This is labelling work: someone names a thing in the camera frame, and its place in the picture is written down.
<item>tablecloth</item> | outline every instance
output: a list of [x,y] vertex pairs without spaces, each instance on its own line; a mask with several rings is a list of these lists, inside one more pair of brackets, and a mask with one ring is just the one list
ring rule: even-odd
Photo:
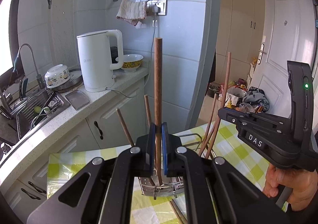
[[[204,124],[176,135],[198,133],[203,137],[206,127],[207,124]],[[213,150],[217,156],[224,157],[256,187],[262,190],[265,183],[268,161],[238,139],[237,133],[234,124],[221,121]],[[199,137],[182,137],[181,141],[182,144],[189,144],[199,141]],[[84,152],[51,154],[48,165],[47,197],[52,196],[94,157],[102,157],[107,160],[117,157],[122,151],[128,148],[130,148],[130,145]],[[142,195],[139,181],[135,178],[130,223],[178,224],[178,219],[169,204],[169,200],[171,199],[172,197],[157,197],[154,200],[152,197]],[[181,211],[186,215],[184,194],[179,194],[175,200]]]

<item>yellow patterned bowl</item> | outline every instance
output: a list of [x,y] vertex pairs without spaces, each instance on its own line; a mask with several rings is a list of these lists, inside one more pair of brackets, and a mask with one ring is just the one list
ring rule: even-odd
[[126,73],[133,73],[141,65],[142,60],[143,56],[140,54],[125,54],[122,69]]

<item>hanging dish cloth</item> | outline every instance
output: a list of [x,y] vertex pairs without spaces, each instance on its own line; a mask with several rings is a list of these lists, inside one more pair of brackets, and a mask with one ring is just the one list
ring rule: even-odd
[[243,97],[243,103],[248,103],[252,106],[262,106],[262,112],[269,110],[269,101],[265,97],[264,91],[260,88],[250,87],[246,95]]
[[116,18],[136,26],[139,20],[146,18],[145,2],[122,0]]

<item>white kettle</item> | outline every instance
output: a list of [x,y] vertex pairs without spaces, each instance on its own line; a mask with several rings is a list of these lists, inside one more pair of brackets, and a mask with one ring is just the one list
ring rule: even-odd
[[[118,63],[112,63],[109,37],[117,38]],[[123,66],[122,34],[119,30],[103,30],[77,36],[79,62],[82,70],[85,89],[99,92],[111,87],[114,83],[112,70]]]

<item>white kitchen cabinet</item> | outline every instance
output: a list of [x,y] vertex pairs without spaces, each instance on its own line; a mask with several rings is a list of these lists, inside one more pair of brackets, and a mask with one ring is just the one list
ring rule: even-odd
[[[133,96],[143,86],[144,79],[127,88],[124,93],[128,96]],[[129,144],[119,121],[116,108],[120,108],[134,142],[139,136],[146,134],[144,91],[142,90],[134,98],[118,95],[87,118],[87,122],[101,149]]]
[[229,41],[232,15],[232,0],[221,0],[220,18],[217,31],[216,53],[226,54],[227,44]]
[[247,56],[247,63],[252,62],[253,57],[258,57],[260,45],[263,38],[265,19],[265,0],[254,0],[254,18],[252,24],[252,39],[249,53]]
[[84,119],[59,139],[56,144],[51,146],[45,153],[37,158],[18,179],[26,186],[32,187],[46,196],[49,154],[87,151],[99,148],[100,147]]
[[245,62],[251,44],[254,0],[233,0],[232,19],[227,52],[232,58]]
[[19,180],[13,183],[4,198],[23,223],[26,223],[30,213],[47,199],[46,196],[37,193]]

